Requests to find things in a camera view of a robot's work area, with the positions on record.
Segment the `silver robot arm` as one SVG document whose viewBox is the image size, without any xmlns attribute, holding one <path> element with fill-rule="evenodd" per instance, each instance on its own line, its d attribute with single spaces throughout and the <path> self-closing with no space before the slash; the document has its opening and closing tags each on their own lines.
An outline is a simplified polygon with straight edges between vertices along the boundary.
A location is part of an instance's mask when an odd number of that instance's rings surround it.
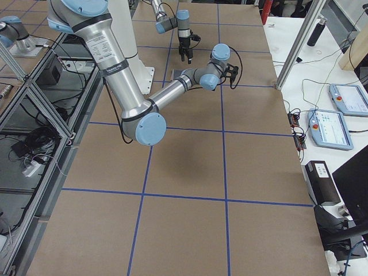
<svg viewBox="0 0 368 276">
<path fill-rule="evenodd" d="M 152 146 L 164 137 L 167 124 L 160 109 L 200 85 L 214 90 L 224 75 L 231 56 L 229 46 L 214 46 L 204 68 L 187 69 L 167 86 L 144 98 L 129 59 L 136 45 L 131 13 L 126 1 L 48 1 L 49 27 L 80 37 L 86 44 L 102 77 L 122 108 L 122 135 L 139 144 Z"/>
<path fill-rule="evenodd" d="M 181 56 L 181 61 L 187 59 L 188 64 L 191 64 L 193 59 L 193 47 L 191 46 L 192 41 L 200 42 L 200 36 L 193 33 L 190 28 L 190 16 L 188 10 L 178 10 L 176 13 L 171 11 L 173 14 L 170 17 L 164 10 L 164 5 L 169 8 L 171 6 L 162 1 L 144 1 L 148 3 L 154 12 L 156 19 L 156 31 L 159 34 L 164 34 L 170 30 L 177 29 L 178 34 L 178 51 Z"/>
</svg>

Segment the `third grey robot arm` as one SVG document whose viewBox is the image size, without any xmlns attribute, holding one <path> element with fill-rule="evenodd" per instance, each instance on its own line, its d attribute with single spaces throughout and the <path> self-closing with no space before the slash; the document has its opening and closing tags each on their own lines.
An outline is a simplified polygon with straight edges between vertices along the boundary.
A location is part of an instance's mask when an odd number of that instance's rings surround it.
<svg viewBox="0 0 368 276">
<path fill-rule="evenodd" d="M 1 18 L 1 43 L 15 57 L 35 58 L 48 40 L 32 37 L 17 16 Z"/>
</svg>

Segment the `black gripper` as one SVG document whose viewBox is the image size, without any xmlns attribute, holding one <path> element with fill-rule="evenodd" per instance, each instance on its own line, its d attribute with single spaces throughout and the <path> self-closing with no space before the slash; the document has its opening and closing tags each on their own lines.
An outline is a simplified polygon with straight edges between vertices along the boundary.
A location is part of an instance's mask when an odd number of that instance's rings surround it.
<svg viewBox="0 0 368 276">
<path fill-rule="evenodd" d="M 193 50 L 190 48 L 190 43 L 192 41 L 191 37 L 178 37 L 179 39 L 179 54 L 181 56 L 181 61 L 185 60 L 187 57 L 187 62 L 191 64 L 193 59 Z"/>
</svg>

